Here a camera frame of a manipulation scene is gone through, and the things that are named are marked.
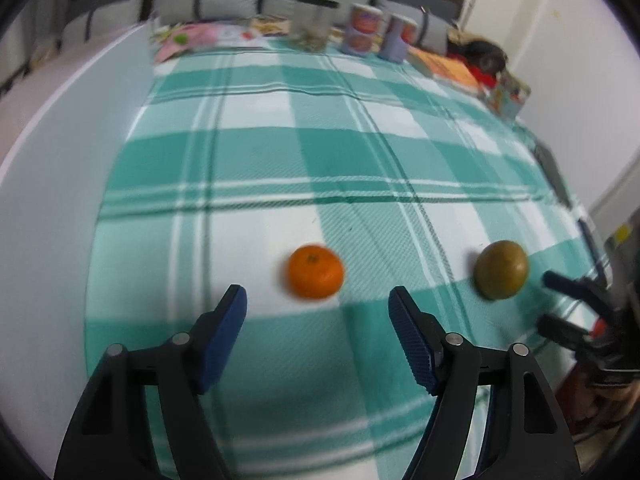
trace blue gripper pad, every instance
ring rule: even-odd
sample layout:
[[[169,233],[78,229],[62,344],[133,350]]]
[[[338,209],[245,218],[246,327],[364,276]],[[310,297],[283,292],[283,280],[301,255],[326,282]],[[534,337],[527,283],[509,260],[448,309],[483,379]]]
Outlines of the blue gripper pad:
[[[206,392],[220,380],[222,370],[225,368],[226,361],[246,317],[246,305],[244,287],[231,285],[216,309],[212,313],[208,313],[215,316],[215,326],[209,330],[208,340],[200,350],[202,353],[202,369],[198,378],[200,394]]]
[[[414,374],[415,382],[424,386],[431,395],[436,395],[440,382],[435,373],[435,360],[433,351],[427,345],[420,329],[415,323],[414,316],[422,313],[412,300],[404,287],[396,287],[389,294],[389,317],[396,330],[396,335],[404,350],[406,360],[409,362]]]

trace book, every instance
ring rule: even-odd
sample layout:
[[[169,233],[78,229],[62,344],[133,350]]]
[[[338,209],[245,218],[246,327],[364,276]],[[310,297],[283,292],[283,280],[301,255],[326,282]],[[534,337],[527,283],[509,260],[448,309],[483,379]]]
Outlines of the book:
[[[473,96],[479,94],[480,84],[466,65],[457,59],[438,56],[412,46],[409,48],[408,61],[427,77]]]

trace bed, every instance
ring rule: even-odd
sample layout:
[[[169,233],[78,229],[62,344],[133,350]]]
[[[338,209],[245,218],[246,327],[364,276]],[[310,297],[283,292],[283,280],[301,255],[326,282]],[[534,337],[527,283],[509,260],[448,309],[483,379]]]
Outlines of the bed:
[[[283,39],[155,70],[96,225],[88,373],[110,343],[159,344],[239,283],[248,317],[202,398],[231,471],[392,480],[433,407],[388,318],[394,286],[474,344],[527,344],[552,383],[568,371],[534,326],[543,312],[592,319],[540,284],[547,269],[592,270],[575,222],[585,213],[558,202],[524,126],[407,63],[307,54]],[[492,303],[472,264],[501,239],[525,248],[530,277]],[[290,253],[313,242],[346,268],[322,301],[293,297],[282,279]],[[175,477],[157,395],[147,392],[154,446]],[[479,388],[459,478],[474,470],[487,405]]]

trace orange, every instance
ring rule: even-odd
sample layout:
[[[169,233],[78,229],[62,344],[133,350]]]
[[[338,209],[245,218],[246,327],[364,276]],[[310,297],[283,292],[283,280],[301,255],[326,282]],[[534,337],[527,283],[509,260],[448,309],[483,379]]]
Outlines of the orange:
[[[306,245],[289,257],[287,278],[297,296],[322,300],[340,290],[344,267],[333,251],[320,245]]]

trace can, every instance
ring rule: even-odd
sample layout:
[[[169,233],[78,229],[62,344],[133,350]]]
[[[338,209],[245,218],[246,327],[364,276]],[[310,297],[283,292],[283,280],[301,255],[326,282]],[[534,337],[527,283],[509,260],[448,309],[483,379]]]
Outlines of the can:
[[[392,14],[378,54],[382,59],[402,63],[409,46],[414,44],[418,25],[406,16]]]
[[[366,56],[371,51],[381,19],[382,11],[380,9],[353,4],[340,49],[345,54],[352,56]]]
[[[487,96],[486,104],[498,117],[514,121],[530,95],[529,85],[503,70],[498,83]]]

